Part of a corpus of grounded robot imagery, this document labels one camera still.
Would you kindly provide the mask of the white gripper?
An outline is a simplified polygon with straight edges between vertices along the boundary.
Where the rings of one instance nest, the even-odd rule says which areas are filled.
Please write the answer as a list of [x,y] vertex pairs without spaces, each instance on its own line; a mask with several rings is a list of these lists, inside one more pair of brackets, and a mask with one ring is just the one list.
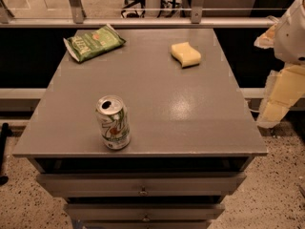
[[260,49],[274,47],[274,56],[286,64],[271,71],[265,84],[256,124],[273,128],[305,94],[305,0],[294,0],[277,24],[256,38]]

